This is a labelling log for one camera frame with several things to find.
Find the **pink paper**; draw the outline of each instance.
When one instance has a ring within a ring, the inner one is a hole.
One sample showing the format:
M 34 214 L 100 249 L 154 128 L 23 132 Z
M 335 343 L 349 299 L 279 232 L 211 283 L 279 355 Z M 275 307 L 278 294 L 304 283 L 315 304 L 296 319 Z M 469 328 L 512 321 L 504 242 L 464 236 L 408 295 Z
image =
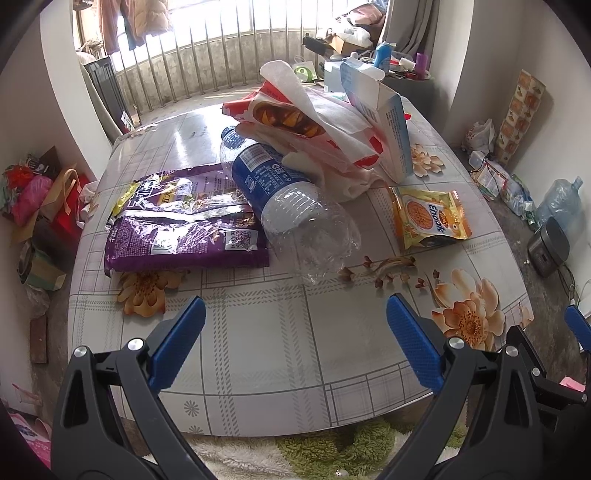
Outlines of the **pink paper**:
M 580 392 L 585 391 L 585 386 L 583 384 L 580 384 L 579 382 L 577 382 L 576 380 L 573 380 L 570 377 L 564 377 L 562 379 L 562 381 L 560 382 L 560 385 L 564 385 L 565 387 L 569 387 L 569 388 L 572 388 L 573 390 L 578 390 Z

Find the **large plastic water bottle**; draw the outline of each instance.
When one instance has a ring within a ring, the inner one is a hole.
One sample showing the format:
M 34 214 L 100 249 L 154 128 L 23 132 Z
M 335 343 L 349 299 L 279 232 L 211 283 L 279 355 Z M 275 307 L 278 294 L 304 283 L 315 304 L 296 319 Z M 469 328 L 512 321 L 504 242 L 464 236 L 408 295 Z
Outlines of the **large plastic water bottle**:
M 543 225 L 548 218 L 554 217 L 564 233 L 569 236 L 577 235 L 579 216 L 582 212 L 579 188 L 583 184 L 581 177 L 577 177 L 573 183 L 568 180 L 555 180 L 546 192 L 544 200 L 537 210 L 538 221 Z
M 238 135 L 222 132 L 220 160 L 260 218 L 279 261 L 309 283 L 336 272 L 359 249 L 361 237 L 344 208 L 303 174 L 281 165 L 282 155 Z

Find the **wooden board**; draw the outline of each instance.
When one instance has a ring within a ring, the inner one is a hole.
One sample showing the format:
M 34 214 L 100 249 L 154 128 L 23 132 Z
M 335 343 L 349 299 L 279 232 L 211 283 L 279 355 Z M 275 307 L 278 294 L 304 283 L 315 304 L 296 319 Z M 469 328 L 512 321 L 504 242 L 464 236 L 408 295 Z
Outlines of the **wooden board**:
M 31 362 L 34 364 L 47 363 L 47 317 L 45 315 L 31 320 L 29 333 Z

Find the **empty plastic bottle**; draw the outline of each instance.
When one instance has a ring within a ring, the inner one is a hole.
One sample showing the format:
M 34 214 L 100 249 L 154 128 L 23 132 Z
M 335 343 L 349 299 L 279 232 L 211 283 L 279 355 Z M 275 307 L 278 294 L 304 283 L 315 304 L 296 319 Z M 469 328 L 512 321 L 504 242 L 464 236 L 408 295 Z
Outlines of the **empty plastic bottle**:
M 361 237 L 344 208 L 300 172 L 281 165 L 282 155 L 238 135 L 222 132 L 220 160 L 260 218 L 279 261 L 309 283 L 343 267 Z
M 548 218 L 554 217 L 569 239 L 577 234 L 576 224 L 580 223 L 577 218 L 582 212 L 579 197 L 579 188 L 582 184 L 581 177 L 577 177 L 573 183 L 565 179 L 555 180 L 538 207 L 537 217 L 540 225 L 546 223 Z

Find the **blue gripper pad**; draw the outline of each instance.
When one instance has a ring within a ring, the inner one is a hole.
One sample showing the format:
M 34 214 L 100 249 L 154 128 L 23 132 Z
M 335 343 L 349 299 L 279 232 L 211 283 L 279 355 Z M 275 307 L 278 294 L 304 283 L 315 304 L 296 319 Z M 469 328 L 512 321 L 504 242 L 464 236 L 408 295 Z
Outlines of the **blue gripper pad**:
M 396 295 L 392 295 L 388 300 L 386 317 L 418 381 L 437 394 L 444 382 L 441 357 L 415 320 L 414 312 Z
M 205 314 L 205 303 L 199 297 L 179 312 L 174 326 L 152 355 L 148 385 L 153 392 L 172 386 L 205 325 Z
M 591 352 L 591 326 L 583 314 L 574 305 L 569 305 L 564 311 L 564 321 L 574 333 L 583 350 Z

